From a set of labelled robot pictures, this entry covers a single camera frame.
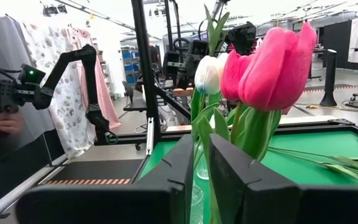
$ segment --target flower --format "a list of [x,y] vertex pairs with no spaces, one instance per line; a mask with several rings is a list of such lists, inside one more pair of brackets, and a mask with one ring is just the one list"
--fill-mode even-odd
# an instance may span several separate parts
[[194,84],[201,94],[213,95],[219,92],[219,61],[216,57],[205,56],[198,64]]
[[309,23],[303,24],[298,35],[270,29],[241,78],[241,101],[264,111],[294,104],[305,88],[316,39]]
[[239,82],[254,55],[241,56],[232,50],[227,57],[221,78],[222,96],[229,101],[239,101]]
[[229,54],[228,53],[222,53],[218,56],[218,64],[217,64],[217,68],[218,68],[218,73],[219,76],[222,79],[222,74],[223,74],[223,70],[224,70],[224,66],[226,64],[227,58],[228,58]]

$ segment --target pink tulip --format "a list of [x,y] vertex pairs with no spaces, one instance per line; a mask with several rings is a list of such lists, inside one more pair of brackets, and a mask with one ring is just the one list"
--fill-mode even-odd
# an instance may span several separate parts
[[299,34],[278,27],[269,30],[241,78],[241,101],[264,111],[294,104],[305,88],[316,38],[309,23]]
[[235,50],[232,50],[229,53],[221,79],[222,95],[227,100],[240,100],[238,92],[240,79],[244,75],[244,72],[246,71],[253,57],[254,55],[241,56],[237,54]]

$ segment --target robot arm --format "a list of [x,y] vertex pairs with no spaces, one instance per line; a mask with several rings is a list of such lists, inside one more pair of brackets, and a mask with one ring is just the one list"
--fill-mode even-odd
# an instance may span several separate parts
[[[109,121],[103,117],[98,104],[94,72],[96,50],[90,45],[86,45],[80,50],[62,53],[42,87],[40,87],[40,82],[45,73],[34,67],[23,64],[21,71],[0,68],[0,73],[10,79],[0,80],[0,113],[16,113],[19,110],[19,106],[23,106],[26,102],[32,103],[37,110],[48,108],[55,88],[67,65],[78,60],[81,60],[85,69],[89,101],[86,117],[91,124],[95,125],[96,135],[100,144],[115,144],[117,136],[109,131]],[[20,84],[8,74],[19,72]]]

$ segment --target black pillar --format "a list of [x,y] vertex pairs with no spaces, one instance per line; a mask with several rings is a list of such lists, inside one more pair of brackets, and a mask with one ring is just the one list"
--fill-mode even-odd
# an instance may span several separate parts
[[147,34],[144,17],[143,0],[132,0],[137,47],[139,49],[140,69],[143,74],[144,91],[146,95],[146,115],[154,118],[154,144],[161,138],[160,118],[158,116],[157,96],[154,90],[154,71],[149,49],[149,36]]
[[167,31],[168,31],[168,44],[169,44],[169,51],[173,51],[173,40],[172,40],[172,29],[171,29],[171,17],[169,14],[169,1],[164,0],[165,5],[165,15],[167,18]]
[[335,86],[335,72],[336,72],[336,51],[328,49],[327,56],[327,70],[326,70],[326,83],[324,87],[324,97],[321,100],[321,106],[336,106],[334,99],[334,86]]

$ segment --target green table surface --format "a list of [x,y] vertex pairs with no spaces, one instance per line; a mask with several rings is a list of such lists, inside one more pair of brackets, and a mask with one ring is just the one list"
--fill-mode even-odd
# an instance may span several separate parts
[[[152,170],[174,146],[176,142],[160,142],[154,147],[153,154],[146,163],[141,177]],[[271,146],[285,149],[313,152],[327,156],[358,157],[358,135],[351,131],[331,133],[288,134],[274,136]],[[316,161],[328,161],[322,157],[300,154]],[[298,184],[336,184],[358,185],[358,180],[342,174],[328,171],[315,163],[289,157],[274,152],[268,152],[262,163]],[[204,223],[209,223],[209,183],[194,174],[194,183],[204,193]]]

